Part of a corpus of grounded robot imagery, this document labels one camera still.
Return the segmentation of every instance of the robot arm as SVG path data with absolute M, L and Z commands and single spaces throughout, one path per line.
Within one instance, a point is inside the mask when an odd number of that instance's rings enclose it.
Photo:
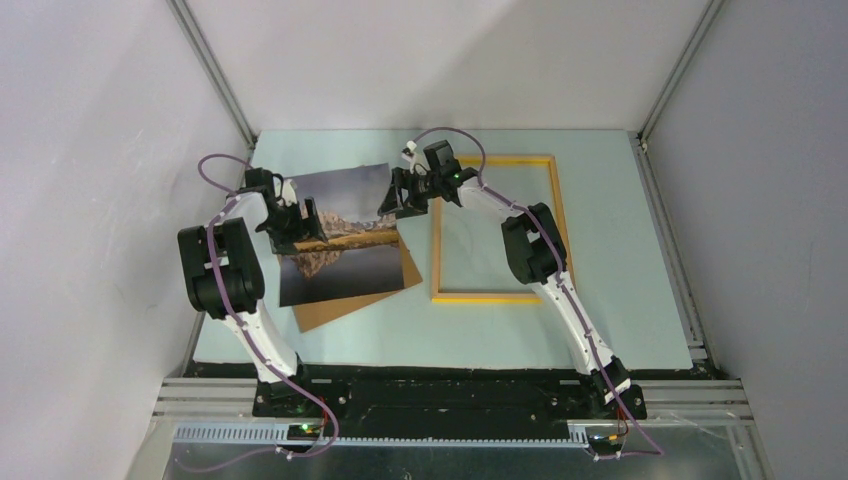
M 423 165 L 423 162 L 414 153 L 414 147 L 412 144 L 404 150 L 410 169 L 393 170 L 392 185 L 380 213 L 394 213 L 398 218 L 423 215 L 427 213 L 428 200 L 441 197 L 501 223 L 510 270 L 518 281 L 529 284 L 562 320 L 577 372 L 584 375 L 585 382 L 601 394 L 604 404 L 610 403 L 614 395 L 607 387 L 602 370 L 618 393 L 630 388 L 627 370 L 592 324 L 568 272 L 558 273 L 557 259 L 544 238 L 532 242 L 528 238 L 533 233 L 546 236 L 558 251 L 559 262 L 564 265 L 565 248 L 548 206 L 539 203 L 526 209 L 518 207 L 481 185 L 476 170 L 462 169 L 446 141 L 424 149 L 429 169 L 419 170 L 415 165 Z

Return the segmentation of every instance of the cloudy sky in photo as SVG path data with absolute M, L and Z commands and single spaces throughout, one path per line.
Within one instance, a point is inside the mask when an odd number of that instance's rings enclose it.
M 298 202 L 315 198 L 320 211 L 332 211 L 349 222 L 378 220 L 377 209 L 391 181 L 389 164 L 310 173 L 291 178 Z

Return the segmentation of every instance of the wall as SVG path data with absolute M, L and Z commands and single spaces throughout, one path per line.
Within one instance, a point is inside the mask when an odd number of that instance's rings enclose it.
M 846 45 L 846 2 L 728 2 L 649 140 L 778 478 L 844 478 Z
M 196 159 L 245 150 L 162 0 L 3 2 L 0 66 L 0 476 L 122 478 L 223 200 Z
M 636 130 L 707 0 L 189 3 L 257 130 Z

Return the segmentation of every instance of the picture frame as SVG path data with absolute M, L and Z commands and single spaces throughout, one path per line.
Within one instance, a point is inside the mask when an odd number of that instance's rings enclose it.
M 458 155 L 457 160 L 463 167 L 479 167 L 481 157 Z M 486 171 L 492 172 L 494 168 L 532 168 L 540 169 L 539 172 L 546 172 L 550 187 L 550 195 L 548 204 L 551 207 L 554 219 L 557 223 L 560 236 L 563 239 L 566 249 L 566 266 L 569 274 L 574 280 L 574 268 L 572 266 L 571 248 L 568 243 L 568 228 L 566 226 L 565 207 L 562 201 L 562 193 L 559 186 L 559 175 L 557 171 L 556 158 L 552 155 L 488 155 L 486 157 Z M 502 192 L 509 197 L 509 192 Z M 530 201 L 536 203 L 545 201 L 546 199 L 538 199 Z M 436 199 L 432 204 L 432 243 L 431 243 L 431 274 L 430 274 L 430 299 L 434 303 L 512 303 L 512 304 L 537 304 L 541 303 L 541 299 L 531 291 L 501 291 L 496 289 L 486 288 L 457 288 L 446 287 L 443 285 L 443 256 L 445 256 L 445 246 L 443 245 L 445 236 L 445 208 L 442 199 Z

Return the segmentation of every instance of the yellow frame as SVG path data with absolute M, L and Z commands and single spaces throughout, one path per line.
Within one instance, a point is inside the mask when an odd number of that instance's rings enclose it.
M 458 155 L 457 159 L 463 167 L 476 167 L 481 163 L 479 156 Z M 571 279 L 574 281 L 574 268 L 572 267 L 571 246 L 568 243 L 568 228 L 565 223 L 565 207 L 562 204 L 562 194 L 559 189 L 559 175 L 557 174 L 556 159 L 550 155 L 487 155 L 486 165 L 515 166 L 515 167 L 547 167 L 551 180 L 551 194 L 553 196 L 554 218 L 557 222 L 559 234 L 565 242 L 566 266 Z M 505 293 L 505 292 L 462 292 L 442 291 L 442 204 L 437 198 L 433 202 L 433 238 L 430 258 L 430 299 L 433 303 L 541 303 L 542 300 L 535 293 Z

